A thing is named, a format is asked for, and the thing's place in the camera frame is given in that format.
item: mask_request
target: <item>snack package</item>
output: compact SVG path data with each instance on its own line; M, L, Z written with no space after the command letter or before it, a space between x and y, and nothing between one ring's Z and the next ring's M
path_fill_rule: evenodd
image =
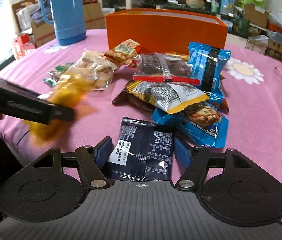
M190 42L189 54L188 66L192 68L193 76L201 81L201 84L196 87L209 96L209 102L220 104L224 93L221 89L219 74L228 62L231 51Z
M117 66L102 53L87 50L71 68L84 79L95 80L93 90L104 90L111 84Z
M112 100L112 104L114 106L121 106L125 105L126 103L130 103L132 106L137 107L137 109L142 109L147 112L153 113L153 111L156 109L154 105L151 105L148 102L142 101L141 99L137 98L136 96L132 95L128 90L127 86L131 84L132 82L138 82L138 81L129 81L124 89L121 90L120 93Z
M118 46L105 52L105 56L114 62L117 68L122 65L132 67L132 59L140 53L142 47L136 41L129 39L123 41Z
M190 56L189 55L186 55L186 54L181 54L181 53L177 53L177 52L173 52L173 51L166 51L165 54L171 56L171 57L177 57L177 58L180 58L182 59L183 62L188 62L189 59L190 59Z
M221 0L220 13L229 15L234 13L234 0Z
M152 119L161 125L175 126L197 145L215 148L225 146L229 121L207 102L189 106L178 114L167 114L156 109Z
M57 67L55 67L54 70L48 72L50 77L44 78L43 82L47 84L49 87L55 87L60 79L60 76L64 74L68 70L68 68L71 67L73 64L74 62L58 65Z
M180 112L187 106L209 98L193 85L186 83L132 81L125 88L128 93L169 114Z
M174 130L123 117L119 140L102 173L115 180L169 180Z
M43 94L39 98L58 105L75 108L86 96L86 93L93 90L96 83L97 80L83 76L81 68L71 67L60 77L57 86L52 88L48 94ZM46 143L57 138L71 124L58 119L51 120L49 124L25 122L29 126L29 132L35 144Z
M192 70L178 57L162 53L139 54L133 59L138 66L134 80L148 82L186 82L200 85Z

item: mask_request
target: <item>yellow-edged snack package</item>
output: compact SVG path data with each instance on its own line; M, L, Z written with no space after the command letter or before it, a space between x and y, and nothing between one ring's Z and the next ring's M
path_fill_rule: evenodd
M130 81L122 92L132 94L169 114L178 113L192 104L209 99L193 85L179 82Z

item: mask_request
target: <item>nutrition label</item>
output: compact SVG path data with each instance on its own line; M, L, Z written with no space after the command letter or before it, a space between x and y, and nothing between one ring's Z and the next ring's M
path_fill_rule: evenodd
M166 173L172 163L172 133L154 132L154 143L150 144L145 169L152 172Z

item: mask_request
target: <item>blue snack wrapper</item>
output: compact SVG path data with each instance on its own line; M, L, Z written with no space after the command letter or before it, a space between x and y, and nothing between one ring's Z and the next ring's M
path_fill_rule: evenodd
M173 151L173 128L123 117L119 140L102 173L114 180L170 180Z
M231 51L190 42L189 55L188 66L192 69L192 75L201 81L200 85L195 87L209 96L210 103L220 104L224 93L219 74L228 62Z
M197 145L215 148L225 146L229 121L208 102L189 106L177 114L156 109L152 119L160 125L175 126Z

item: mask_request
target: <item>orange box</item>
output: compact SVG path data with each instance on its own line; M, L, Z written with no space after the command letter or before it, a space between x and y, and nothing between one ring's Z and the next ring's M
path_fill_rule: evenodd
M108 47L132 39L149 52L189 54L190 41L224 49L228 27L217 17L162 9L129 9L105 16Z

